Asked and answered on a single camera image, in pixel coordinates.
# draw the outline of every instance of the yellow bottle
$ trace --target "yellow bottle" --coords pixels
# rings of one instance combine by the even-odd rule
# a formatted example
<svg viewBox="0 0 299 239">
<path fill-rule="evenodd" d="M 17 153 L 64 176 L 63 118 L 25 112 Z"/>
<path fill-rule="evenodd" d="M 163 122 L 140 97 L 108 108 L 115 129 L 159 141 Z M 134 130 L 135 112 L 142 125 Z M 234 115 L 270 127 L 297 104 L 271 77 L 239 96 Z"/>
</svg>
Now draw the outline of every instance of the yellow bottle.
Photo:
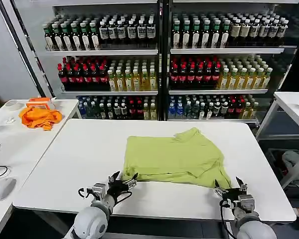
<svg viewBox="0 0 299 239">
<path fill-rule="evenodd" d="M 237 72 L 238 72 L 238 69 L 237 68 L 233 68 L 233 70 L 231 72 L 231 76 L 227 80 L 227 84 L 226 84 L 226 89 L 227 90 L 233 90 L 234 89 L 234 85 L 235 85 L 235 82 L 236 82 Z"/>
<path fill-rule="evenodd" d="M 252 89 L 252 84 L 253 84 L 254 80 L 256 80 L 255 71 L 256 71 L 256 69 L 254 67 L 252 67 L 250 69 L 248 77 L 245 78 L 245 82 L 243 84 L 243 89 L 246 89 L 246 90 L 251 90 Z"/>
<path fill-rule="evenodd" d="M 142 91 L 148 91 L 150 88 L 150 80 L 148 76 L 147 69 L 142 69 L 142 84 L 141 84 L 141 90 Z"/>
<path fill-rule="evenodd" d="M 127 91 L 134 91 L 134 84 L 131 78 L 131 72 L 129 69 L 125 70 L 125 82 Z"/>
<path fill-rule="evenodd" d="M 134 90 L 141 91 L 140 75 L 137 69 L 133 70 Z"/>
<path fill-rule="evenodd" d="M 255 77 L 255 81 L 252 85 L 252 89 L 258 89 L 259 88 L 259 84 L 260 84 L 263 77 L 264 77 L 264 69 L 261 67 L 258 70 L 257 76 Z"/>
<path fill-rule="evenodd" d="M 259 89 L 267 88 L 268 82 L 270 80 L 270 74 L 272 71 L 273 69 L 271 67 L 267 69 L 265 76 L 263 77 L 261 83 L 259 84 Z"/>
<path fill-rule="evenodd" d="M 223 73 L 219 77 L 218 89 L 220 89 L 220 90 L 226 89 L 226 84 L 227 84 L 227 80 L 228 80 L 228 72 L 229 72 L 229 69 L 224 68 Z"/>
<path fill-rule="evenodd" d="M 108 70 L 109 84 L 111 91 L 118 91 L 118 84 L 116 83 L 115 76 L 112 70 Z"/>
</svg>

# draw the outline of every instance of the white shelf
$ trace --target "white shelf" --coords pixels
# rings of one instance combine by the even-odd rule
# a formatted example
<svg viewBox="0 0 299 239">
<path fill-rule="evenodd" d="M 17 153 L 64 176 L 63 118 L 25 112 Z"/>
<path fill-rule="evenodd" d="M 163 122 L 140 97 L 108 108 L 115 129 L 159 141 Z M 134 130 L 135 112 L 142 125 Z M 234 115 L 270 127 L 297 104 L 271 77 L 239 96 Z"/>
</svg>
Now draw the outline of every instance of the white shelf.
<svg viewBox="0 0 299 239">
<path fill-rule="evenodd" d="M 170 95 L 228 95 L 228 94 L 264 94 L 268 90 L 173 90 L 169 91 Z"/>
<path fill-rule="evenodd" d="M 276 48 L 188 48 L 171 49 L 171 54 L 280 54 L 282 47 Z"/>
<path fill-rule="evenodd" d="M 75 98 L 76 96 L 154 96 L 158 91 L 62 91 L 58 98 Z"/>
<path fill-rule="evenodd" d="M 91 51 L 47 51 L 47 55 L 53 56 L 130 56 L 130 55 L 157 55 L 157 49 L 140 50 L 91 50 Z"/>
</svg>

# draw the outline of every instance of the white mouse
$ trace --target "white mouse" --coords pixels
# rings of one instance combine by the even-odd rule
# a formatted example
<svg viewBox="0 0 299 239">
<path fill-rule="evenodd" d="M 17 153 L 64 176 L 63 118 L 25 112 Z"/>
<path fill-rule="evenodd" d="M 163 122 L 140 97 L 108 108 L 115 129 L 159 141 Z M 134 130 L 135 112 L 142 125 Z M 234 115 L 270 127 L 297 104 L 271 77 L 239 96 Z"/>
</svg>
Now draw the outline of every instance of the white mouse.
<svg viewBox="0 0 299 239">
<path fill-rule="evenodd" d="M 12 192 L 16 180 L 14 178 L 0 179 L 0 200 L 6 198 Z"/>
</svg>

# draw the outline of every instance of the white tabletop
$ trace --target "white tabletop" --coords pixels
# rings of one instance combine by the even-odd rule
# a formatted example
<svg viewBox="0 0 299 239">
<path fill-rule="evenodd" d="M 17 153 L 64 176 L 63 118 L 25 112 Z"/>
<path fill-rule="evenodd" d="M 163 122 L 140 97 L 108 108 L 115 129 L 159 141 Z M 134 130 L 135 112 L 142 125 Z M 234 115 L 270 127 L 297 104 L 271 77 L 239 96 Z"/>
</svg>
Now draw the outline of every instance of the white tabletop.
<svg viewBox="0 0 299 239">
<path fill-rule="evenodd" d="M 77 109 L 77 100 L 56 100 L 57 110 L 62 113 L 62 121 L 55 124 L 51 131 L 42 128 L 30 129 L 21 124 L 18 117 L 20 110 L 9 111 L 5 106 L 0 108 L 0 164 L 9 167 L 9 175 L 16 179 L 12 193 L 0 201 L 0 232 L 9 219 L 12 210 L 12 201 L 17 195 L 33 168 L 36 166 L 50 143 L 64 126 L 65 122 Z M 5 124 L 9 117 L 15 122 Z"/>
<path fill-rule="evenodd" d="M 248 184 L 264 221 L 291 222 L 295 213 L 249 127 L 230 122 L 115 121 L 70 119 L 13 201 L 17 208 L 77 213 L 90 205 L 77 191 L 106 182 L 122 170 L 130 135 L 171 137 L 192 127 L 224 154 L 233 185 Z M 115 215 L 150 218 L 220 219 L 220 198 L 211 188 L 189 184 L 138 182 Z M 230 210 L 224 218 L 233 220 Z"/>
<path fill-rule="evenodd" d="M 279 106 L 299 125 L 299 92 L 275 92 Z"/>
</svg>

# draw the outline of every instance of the orange cloth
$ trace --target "orange cloth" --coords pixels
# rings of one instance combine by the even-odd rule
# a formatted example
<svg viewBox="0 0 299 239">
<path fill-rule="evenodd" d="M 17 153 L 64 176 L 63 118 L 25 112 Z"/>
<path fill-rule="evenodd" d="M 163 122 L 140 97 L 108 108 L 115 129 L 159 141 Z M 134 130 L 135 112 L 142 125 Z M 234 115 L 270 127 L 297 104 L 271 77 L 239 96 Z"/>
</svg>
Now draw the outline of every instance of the orange cloth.
<svg viewBox="0 0 299 239">
<path fill-rule="evenodd" d="M 51 130 L 54 123 L 59 123 L 62 120 L 62 114 L 59 111 L 35 107 L 23 109 L 19 117 L 22 124 L 28 128 L 42 127 L 43 130 Z"/>
</svg>

